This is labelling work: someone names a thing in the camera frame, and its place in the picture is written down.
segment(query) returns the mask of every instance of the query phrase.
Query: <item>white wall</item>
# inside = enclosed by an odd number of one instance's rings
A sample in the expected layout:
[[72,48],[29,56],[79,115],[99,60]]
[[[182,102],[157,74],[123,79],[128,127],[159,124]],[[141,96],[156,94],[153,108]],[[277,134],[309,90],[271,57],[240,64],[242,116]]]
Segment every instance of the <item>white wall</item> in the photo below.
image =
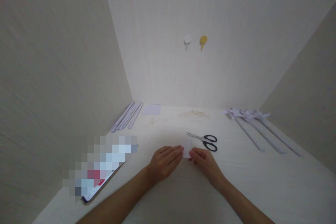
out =
[[261,109],[336,173],[336,4]]
[[134,100],[257,109],[335,0],[108,2]]
[[31,223],[69,153],[132,98],[107,0],[0,0],[0,12],[0,222]]

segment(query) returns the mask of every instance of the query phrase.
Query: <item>purple paper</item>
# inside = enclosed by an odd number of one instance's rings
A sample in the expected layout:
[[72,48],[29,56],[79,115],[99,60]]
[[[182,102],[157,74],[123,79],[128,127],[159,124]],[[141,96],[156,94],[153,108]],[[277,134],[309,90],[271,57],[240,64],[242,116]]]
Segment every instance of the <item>purple paper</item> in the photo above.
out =
[[144,109],[142,114],[148,114],[148,115],[159,115],[161,112],[161,105],[152,105],[148,104]]

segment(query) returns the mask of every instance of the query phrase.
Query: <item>scissors handle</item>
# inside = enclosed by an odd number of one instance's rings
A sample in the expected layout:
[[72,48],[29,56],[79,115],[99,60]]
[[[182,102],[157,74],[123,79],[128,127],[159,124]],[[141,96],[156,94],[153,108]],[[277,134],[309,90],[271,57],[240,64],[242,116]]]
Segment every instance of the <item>scissors handle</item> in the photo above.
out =
[[217,142],[217,137],[215,137],[213,135],[205,135],[203,138],[206,139],[206,140],[209,140],[210,142]]
[[209,151],[213,151],[213,152],[216,152],[216,151],[217,151],[217,146],[214,145],[213,143],[203,141],[203,144],[204,144],[204,146],[205,146]]

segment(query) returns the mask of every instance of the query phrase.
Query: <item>person's right hand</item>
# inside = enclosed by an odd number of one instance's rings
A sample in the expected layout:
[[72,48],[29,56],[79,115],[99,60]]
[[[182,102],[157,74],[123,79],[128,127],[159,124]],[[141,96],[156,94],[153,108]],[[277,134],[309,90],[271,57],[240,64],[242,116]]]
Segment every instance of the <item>person's right hand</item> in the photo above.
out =
[[223,182],[226,178],[218,167],[211,152],[205,149],[192,148],[189,154],[191,156],[191,160],[194,160],[194,163],[206,176],[210,184],[218,190],[221,182]]

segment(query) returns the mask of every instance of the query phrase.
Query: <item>paper scrap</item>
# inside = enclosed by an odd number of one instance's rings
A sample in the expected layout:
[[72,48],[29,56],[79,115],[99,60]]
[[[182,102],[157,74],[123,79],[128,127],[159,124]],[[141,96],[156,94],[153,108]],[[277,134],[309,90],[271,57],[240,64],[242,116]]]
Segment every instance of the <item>paper scrap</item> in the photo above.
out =
[[191,158],[189,151],[193,148],[191,139],[184,139],[181,143],[183,150],[183,158]]
[[142,114],[148,114],[148,115],[159,115],[161,112],[161,105],[152,105],[148,104],[146,107],[143,109]]

